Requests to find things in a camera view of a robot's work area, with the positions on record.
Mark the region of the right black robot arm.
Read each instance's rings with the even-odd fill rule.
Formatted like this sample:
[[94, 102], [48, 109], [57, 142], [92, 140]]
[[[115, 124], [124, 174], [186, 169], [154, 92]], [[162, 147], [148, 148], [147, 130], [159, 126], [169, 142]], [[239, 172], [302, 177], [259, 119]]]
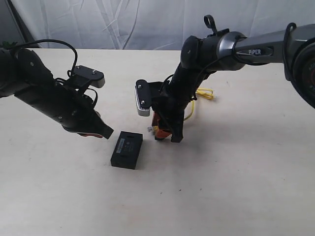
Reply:
[[246, 37], [223, 30], [205, 38], [190, 36], [180, 63], [159, 89], [152, 104], [156, 140], [183, 139], [184, 110], [196, 99], [201, 83], [218, 71], [237, 71], [245, 65], [283, 64], [285, 78], [311, 106], [315, 104], [315, 27], [287, 25], [285, 30]]

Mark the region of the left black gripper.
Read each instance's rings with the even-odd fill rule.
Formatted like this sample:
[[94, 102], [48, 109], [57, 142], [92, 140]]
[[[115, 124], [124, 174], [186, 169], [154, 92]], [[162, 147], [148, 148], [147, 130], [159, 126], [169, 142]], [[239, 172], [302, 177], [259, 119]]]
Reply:
[[49, 86], [49, 118], [68, 132], [109, 139], [114, 130], [94, 107], [94, 101], [80, 90], [56, 81]]

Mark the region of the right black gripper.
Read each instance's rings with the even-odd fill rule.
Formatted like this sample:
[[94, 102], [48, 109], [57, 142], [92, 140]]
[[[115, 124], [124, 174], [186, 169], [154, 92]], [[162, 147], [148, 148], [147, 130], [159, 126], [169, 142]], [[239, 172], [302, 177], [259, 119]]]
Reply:
[[152, 82], [151, 96], [155, 140], [164, 140], [172, 134], [171, 142], [180, 143], [184, 110], [193, 98], [193, 81]]

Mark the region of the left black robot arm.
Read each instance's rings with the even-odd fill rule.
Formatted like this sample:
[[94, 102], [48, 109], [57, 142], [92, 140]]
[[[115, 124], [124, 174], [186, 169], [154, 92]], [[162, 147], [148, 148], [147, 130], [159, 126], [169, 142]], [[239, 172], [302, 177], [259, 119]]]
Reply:
[[67, 80], [54, 78], [32, 50], [0, 51], [0, 96], [15, 96], [70, 133], [110, 138], [113, 129], [95, 110], [97, 99], [85, 94], [104, 84], [104, 74], [92, 68], [75, 66]]

